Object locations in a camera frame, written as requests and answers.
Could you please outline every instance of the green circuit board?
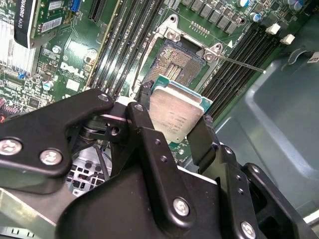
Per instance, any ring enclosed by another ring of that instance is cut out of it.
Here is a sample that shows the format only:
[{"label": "green circuit board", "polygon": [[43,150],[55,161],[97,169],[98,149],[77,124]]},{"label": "green circuit board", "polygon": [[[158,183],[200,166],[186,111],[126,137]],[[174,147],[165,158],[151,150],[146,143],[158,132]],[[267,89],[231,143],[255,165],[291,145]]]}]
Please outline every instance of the green circuit board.
[{"label": "green circuit board", "polygon": [[[158,2],[161,3],[160,8],[152,17],[152,11],[155,11]],[[56,36],[34,49],[34,71],[24,72],[0,61],[0,98],[6,99],[2,114],[8,116],[32,111],[92,87],[114,95],[134,97],[169,40],[158,38],[148,55],[143,58],[146,48],[150,47],[147,42],[152,39],[156,29],[172,15],[178,17],[177,27],[183,34],[206,47],[221,43],[222,55],[226,57],[230,56],[251,28],[253,12],[260,14],[261,18],[272,19],[292,34],[309,18],[302,9],[291,10],[279,0],[248,2],[247,6],[239,7],[237,1],[233,0],[107,0],[103,2],[105,6],[100,18],[93,21],[92,4],[96,1],[82,0],[76,12],[67,9],[64,23],[58,28]],[[13,25],[15,12],[15,1],[0,0],[2,23]],[[219,14],[217,20],[213,14]],[[122,34],[117,35],[117,31],[122,31]],[[280,49],[275,50],[261,68],[265,69],[279,52]],[[185,86],[202,93],[223,64],[224,61],[220,60],[216,68],[210,69],[204,62],[196,76]],[[105,73],[104,69],[108,65],[109,70]],[[251,77],[220,117],[215,119],[215,123],[258,76],[259,73],[256,73]],[[181,163],[190,156],[186,139],[181,144],[170,144],[170,147],[176,160]]]}]

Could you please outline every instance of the gray plastic panel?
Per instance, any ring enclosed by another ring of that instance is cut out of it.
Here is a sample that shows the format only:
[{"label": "gray plastic panel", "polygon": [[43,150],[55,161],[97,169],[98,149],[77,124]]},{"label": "gray plastic panel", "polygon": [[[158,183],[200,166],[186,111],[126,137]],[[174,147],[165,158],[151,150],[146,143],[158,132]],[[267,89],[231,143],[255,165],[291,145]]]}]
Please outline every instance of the gray plastic panel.
[{"label": "gray plastic panel", "polygon": [[319,208],[319,63],[276,60],[217,127],[241,164],[262,167],[302,215]]}]

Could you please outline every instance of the capacitor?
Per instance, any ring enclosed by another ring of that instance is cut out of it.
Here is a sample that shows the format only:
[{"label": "capacitor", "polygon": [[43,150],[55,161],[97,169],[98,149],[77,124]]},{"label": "capacitor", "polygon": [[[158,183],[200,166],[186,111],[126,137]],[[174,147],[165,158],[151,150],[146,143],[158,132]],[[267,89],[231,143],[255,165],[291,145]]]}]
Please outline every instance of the capacitor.
[{"label": "capacitor", "polygon": [[290,5],[289,8],[291,10],[299,11],[301,8],[303,8],[303,2],[302,1],[297,1],[295,4]]},{"label": "capacitor", "polygon": [[257,13],[255,13],[255,12],[252,12],[252,13],[250,14],[250,20],[252,20],[253,22],[259,22],[260,19],[261,19],[260,14],[257,14]]},{"label": "capacitor", "polygon": [[59,46],[53,46],[53,47],[52,47],[52,51],[53,51],[55,54],[60,54],[61,51],[62,51],[62,48],[59,47]]},{"label": "capacitor", "polygon": [[0,98],[0,109],[6,104],[5,98]]},{"label": "capacitor", "polygon": [[297,0],[283,0],[283,4],[292,5],[295,4]]},{"label": "capacitor", "polygon": [[43,83],[43,89],[44,89],[45,91],[50,91],[50,90],[52,90],[53,86],[54,86],[54,84],[53,84],[52,81],[46,81],[46,82]]},{"label": "capacitor", "polygon": [[238,0],[238,1],[237,1],[237,5],[238,5],[239,7],[248,6],[248,4],[249,4],[249,0]]}]

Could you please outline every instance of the heatsink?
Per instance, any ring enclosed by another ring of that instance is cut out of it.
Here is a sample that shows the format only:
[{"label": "heatsink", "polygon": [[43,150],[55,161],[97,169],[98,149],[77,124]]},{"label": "heatsink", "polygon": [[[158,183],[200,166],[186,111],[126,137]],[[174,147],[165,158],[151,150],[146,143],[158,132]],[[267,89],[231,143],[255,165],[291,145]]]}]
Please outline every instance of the heatsink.
[{"label": "heatsink", "polygon": [[0,20],[0,65],[28,76],[33,75],[36,70],[39,50],[36,48],[27,49],[16,43],[13,37],[13,25]]}]

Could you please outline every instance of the chip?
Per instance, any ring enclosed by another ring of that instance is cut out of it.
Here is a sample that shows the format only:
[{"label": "chip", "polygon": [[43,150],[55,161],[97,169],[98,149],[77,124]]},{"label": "chip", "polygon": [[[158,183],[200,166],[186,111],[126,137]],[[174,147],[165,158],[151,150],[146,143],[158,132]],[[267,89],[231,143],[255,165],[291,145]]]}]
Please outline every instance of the chip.
[{"label": "chip", "polygon": [[261,11],[264,9],[264,6],[260,3],[256,4],[255,8],[254,8],[254,12],[255,13],[261,13]]},{"label": "chip", "polygon": [[224,15],[227,16],[230,13],[230,8],[226,8]]},{"label": "chip", "polygon": [[290,21],[292,17],[293,15],[290,12],[288,12],[287,15],[285,16],[285,20]]},{"label": "chip", "polygon": [[221,8],[222,6],[223,6],[223,4],[222,4],[221,2],[219,2],[219,3],[216,5],[215,8],[216,8],[217,10],[220,10],[220,8]]},{"label": "chip", "polygon": [[238,17],[239,17],[239,15],[238,15],[237,13],[235,13],[231,19],[232,19],[233,21],[236,21],[236,19],[237,19]]},{"label": "chip", "polygon": [[39,108],[39,104],[40,104],[40,101],[39,101],[39,100],[30,97],[28,106],[31,106],[31,107],[33,107],[33,108]]},{"label": "chip", "polygon": [[270,6],[270,8],[274,11],[277,11],[279,8],[279,3],[277,3],[276,1]]}]

